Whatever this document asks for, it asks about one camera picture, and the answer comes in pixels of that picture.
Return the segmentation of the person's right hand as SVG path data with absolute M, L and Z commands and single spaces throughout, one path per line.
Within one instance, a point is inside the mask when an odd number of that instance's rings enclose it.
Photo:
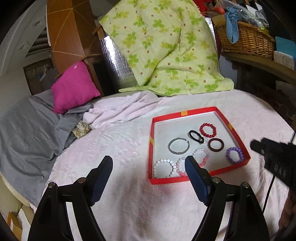
M 295 193 L 290 189 L 278 222 L 279 230 L 286 228 L 290 223 L 292 215 L 295 215 L 295 200 L 293 199 L 294 196 Z

